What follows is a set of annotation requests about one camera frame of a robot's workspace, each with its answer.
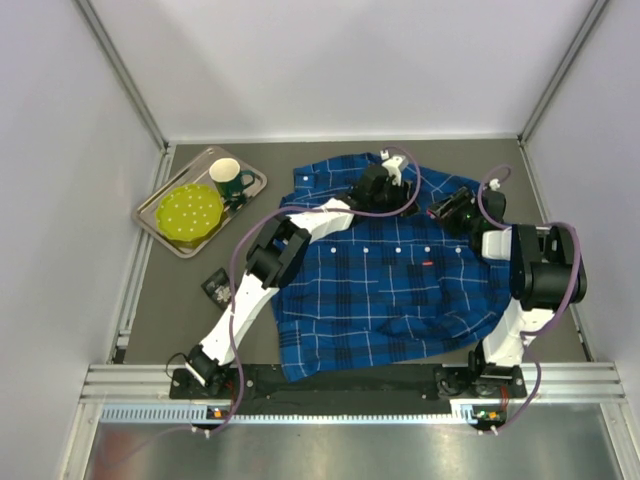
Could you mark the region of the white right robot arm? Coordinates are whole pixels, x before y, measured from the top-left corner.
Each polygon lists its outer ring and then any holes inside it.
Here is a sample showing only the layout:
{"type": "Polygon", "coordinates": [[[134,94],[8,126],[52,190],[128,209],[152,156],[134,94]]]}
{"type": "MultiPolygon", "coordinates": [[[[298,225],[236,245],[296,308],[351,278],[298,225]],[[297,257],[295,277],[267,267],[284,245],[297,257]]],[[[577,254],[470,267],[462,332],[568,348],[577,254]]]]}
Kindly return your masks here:
{"type": "Polygon", "coordinates": [[[566,226],[516,224],[500,229],[506,197],[491,188],[461,187],[433,203],[427,214],[453,235],[466,235],[483,260],[509,263],[510,301],[496,328],[468,355],[464,373],[450,367],[436,374],[440,390],[454,396],[468,389],[479,397],[524,395],[520,365],[534,334],[548,326],[569,297],[579,303],[587,277],[581,254],[566,226]]]}

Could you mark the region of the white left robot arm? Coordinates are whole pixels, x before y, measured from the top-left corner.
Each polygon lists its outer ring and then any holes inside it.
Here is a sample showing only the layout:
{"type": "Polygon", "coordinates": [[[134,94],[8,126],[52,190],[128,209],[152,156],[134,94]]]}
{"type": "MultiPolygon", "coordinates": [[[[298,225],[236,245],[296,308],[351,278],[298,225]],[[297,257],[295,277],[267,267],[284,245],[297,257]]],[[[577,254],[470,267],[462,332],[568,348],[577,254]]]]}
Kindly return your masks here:
{"type": "Polygon", "coordinates": [[[260,221],[240,241],[248,249],[239,282],[229,271],[230,303],[215,327],[193,347],[185,368],[211,395],[229,381],[237,347],[260,311],[301,269],[309,246],[364,219],[397,216],[412,209],[420,190],[403,179],[409,159],[394,155],[368,166],[356,184],[315,208],[284,207],[260,221]]]}

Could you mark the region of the silver maple leaf brooch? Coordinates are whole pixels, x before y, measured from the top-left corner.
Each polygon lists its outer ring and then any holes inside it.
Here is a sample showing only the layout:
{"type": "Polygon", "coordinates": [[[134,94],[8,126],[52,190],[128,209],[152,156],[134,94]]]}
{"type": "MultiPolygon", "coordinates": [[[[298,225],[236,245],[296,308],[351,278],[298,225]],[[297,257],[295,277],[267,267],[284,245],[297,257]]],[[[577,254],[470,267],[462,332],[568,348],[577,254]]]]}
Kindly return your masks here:
{"type": "Polygon", "coordinates": [[[231,292],[228,287],[219,286],[213,292],[213,300],[218,303],[228,303],[230,301],[231,292]]]}

